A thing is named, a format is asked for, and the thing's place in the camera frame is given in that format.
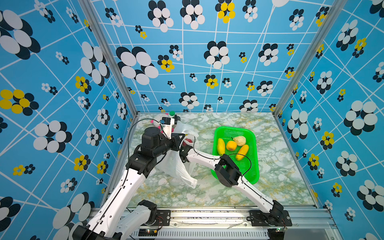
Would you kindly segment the white plastic bag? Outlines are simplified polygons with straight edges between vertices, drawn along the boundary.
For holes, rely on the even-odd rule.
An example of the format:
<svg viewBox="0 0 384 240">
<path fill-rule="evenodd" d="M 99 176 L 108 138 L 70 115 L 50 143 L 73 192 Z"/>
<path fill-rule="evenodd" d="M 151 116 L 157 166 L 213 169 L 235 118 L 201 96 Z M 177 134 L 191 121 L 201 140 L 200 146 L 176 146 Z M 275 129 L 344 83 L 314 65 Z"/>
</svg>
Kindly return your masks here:
<svg viewBox="0 0 384 240">
<path fill-rule="evenodd" d="M 197 129 L 193 126 L 178 122 L 174 133 L 183 133 L 186 136 L 194 137 L 195 140 L 198 139 L 199 134 Z M 165 158 L 161 163 L 159 163 L 156 168 L 165 174 L 181 181 L 186 186 L 195 189 L 198 183 L 198 180 L 191 177 L 190 173 L 194 170 L 196 164 L 187 163 L 185 164 L 181 161 L 179 153 L 175 151 L 169 151 L 165 155 Z"/>
</svg>

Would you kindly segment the yellow lemon toy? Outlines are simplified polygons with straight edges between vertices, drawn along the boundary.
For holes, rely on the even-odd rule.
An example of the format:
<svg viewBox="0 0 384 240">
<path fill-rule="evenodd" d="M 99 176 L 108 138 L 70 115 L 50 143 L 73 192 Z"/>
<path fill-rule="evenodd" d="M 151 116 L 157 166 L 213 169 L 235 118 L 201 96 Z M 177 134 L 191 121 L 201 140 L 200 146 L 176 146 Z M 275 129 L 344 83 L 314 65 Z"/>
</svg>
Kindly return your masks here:
<svg viewBox="0 0 384 240">
<path fill-rule="evenodd" d="M 226 144 L 223 139 L 218 138 L 217 142 L 217 152 L 220 156 L 224 155 L 226 152 Z"/>
</svg>

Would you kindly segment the orange yellow mango toy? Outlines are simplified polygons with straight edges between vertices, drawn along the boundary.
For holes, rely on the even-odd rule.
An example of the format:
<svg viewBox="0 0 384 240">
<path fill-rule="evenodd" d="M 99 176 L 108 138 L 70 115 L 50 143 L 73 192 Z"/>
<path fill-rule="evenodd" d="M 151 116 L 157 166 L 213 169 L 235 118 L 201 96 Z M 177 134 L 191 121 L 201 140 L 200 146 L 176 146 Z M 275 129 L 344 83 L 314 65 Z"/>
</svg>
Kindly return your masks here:
<svg viewBox="0 0 384 240">
<path fill-rule="evenodd" d="M 233 152 L 236 150 L 237 147 L 238 147 L 238 145 L 235 141 L 228 141 L 227 142 L 226 148 L 228 151 Z"/>
</svg>

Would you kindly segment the green plastic basket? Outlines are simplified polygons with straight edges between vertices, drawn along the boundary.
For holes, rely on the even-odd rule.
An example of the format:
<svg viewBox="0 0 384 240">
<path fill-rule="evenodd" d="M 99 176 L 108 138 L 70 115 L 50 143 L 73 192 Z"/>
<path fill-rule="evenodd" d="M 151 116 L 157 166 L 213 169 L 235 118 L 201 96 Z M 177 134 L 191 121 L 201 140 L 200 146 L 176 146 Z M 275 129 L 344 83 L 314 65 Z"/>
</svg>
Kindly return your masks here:
<svg viewBox="0 0 384 240">
<path fill-rule="evenodd" d="M 242 147 L 237 146 L 234 151 L 229 151 L 225 147 L 225 154 L 229 155 L 234 163 L 239 167 L 242 174 L 245 174 L 244 178 L 247 179 L 252 185 L 256 184 L 260 178 L 257 141 L 255 134 L 247 129 L 234 128 L 234 127 L 218 127 L 215 130 L 214 142 L 212 148 L 212 155 L 219 155 L 217 145 L 219 139 L 222 139 L 227 145 L 229 141 L 232 141 L 235 137 L 243 136 L 246 138 L 246 145 L 249 146 L 247 154 L 241 160 L 237 160 L 237 153 Z"/>
</svg>

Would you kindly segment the yellow banana toy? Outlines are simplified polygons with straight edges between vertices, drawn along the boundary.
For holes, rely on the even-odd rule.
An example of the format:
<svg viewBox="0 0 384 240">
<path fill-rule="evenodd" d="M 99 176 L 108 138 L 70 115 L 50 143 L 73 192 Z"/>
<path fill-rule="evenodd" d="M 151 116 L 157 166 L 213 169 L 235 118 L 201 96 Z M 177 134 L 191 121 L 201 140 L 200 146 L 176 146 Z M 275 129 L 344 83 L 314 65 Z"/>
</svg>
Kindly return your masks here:
<svg viewBox="0 0 384 240">
<path fill-rule="evenodd" d="M 236 160 L 241 161 L 242 159 L 244 159 L 248 151 L 249 151 L 249 146 L 243 145 L 238 151 L 238 153 L 236 154 Z"/>
</svg>

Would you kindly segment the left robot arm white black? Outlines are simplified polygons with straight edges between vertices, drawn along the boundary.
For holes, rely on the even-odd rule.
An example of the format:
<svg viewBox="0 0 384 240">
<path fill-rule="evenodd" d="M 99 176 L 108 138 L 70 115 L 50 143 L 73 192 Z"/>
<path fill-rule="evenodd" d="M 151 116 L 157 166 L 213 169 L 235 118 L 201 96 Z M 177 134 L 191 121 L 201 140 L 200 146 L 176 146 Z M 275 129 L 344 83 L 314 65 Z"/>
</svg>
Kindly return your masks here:
<svg viewBox="0 0 384 240">
<path fill-rule="evenodd" d="M 137 208 L 125 218 L 122 214 L 140 185 L 148 178 L 169 151 L 178 152 L 185 134 L 161 133 L 156 127 L 145 129 L 142 142 L 130 156 L 126 169 L 99 212 L 87 226 L 78 226 L 70 237 L 74 240 L 126 240 L 143 224 L 156 220 L 157 205 L 141 201 Z"/>
</svg>

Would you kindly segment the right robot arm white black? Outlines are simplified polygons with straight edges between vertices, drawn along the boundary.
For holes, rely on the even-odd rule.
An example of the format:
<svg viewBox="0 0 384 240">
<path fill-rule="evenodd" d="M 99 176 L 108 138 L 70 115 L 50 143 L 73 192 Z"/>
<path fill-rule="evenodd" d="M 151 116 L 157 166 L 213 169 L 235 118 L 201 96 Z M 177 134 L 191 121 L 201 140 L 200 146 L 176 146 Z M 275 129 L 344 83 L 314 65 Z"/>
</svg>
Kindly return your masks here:
<svg viewBox="0 0 384 240">
<path fill-rule="evenodd" d="M 241 173 L 230 156 L 214 156 L 201 153 L 190 145 L 180 148 L 179 155 L 183 162 L 196 163 L 214 170 L 219 182 L 228 188 L 235 188 L 251 200 L 263 213 L 262 218 L 270 226 L 285 224 L 284 207 L 271 197 L 253 186 Z"/>
</svg>

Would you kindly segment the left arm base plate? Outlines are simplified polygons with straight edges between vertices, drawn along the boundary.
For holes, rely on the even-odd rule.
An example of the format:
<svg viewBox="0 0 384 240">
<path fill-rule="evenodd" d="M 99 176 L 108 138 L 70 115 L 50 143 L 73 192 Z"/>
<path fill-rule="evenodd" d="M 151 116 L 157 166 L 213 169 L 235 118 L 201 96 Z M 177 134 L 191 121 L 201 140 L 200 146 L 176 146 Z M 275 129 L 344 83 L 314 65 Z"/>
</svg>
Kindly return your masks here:
<svg viewBox="0 0 384 240">
<path fill-rule="evenodd" d="M 142 224 L 142 226 L 169 226 L 171 218 L 170 210 L 157 210 L 156 215 L 153 219 L 150 219 L 149 222 Z"/>
</svg>

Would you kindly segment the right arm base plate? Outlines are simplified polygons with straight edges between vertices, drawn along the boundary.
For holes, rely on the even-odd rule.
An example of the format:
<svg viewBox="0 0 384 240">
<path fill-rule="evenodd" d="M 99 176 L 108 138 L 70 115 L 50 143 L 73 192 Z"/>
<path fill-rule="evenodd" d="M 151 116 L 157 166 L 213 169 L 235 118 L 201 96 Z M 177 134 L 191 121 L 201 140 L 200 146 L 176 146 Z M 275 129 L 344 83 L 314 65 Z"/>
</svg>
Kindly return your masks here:
<svg viewBox="0 0 384 240">
<path fill-rule="evenodd" d="M 251 210 L 246 219 L 253 227 L 291 227 L 293 225 L 288 211 L 285 210 L 279 213 L 277 218 L 260 210 Z"/>
</svg>

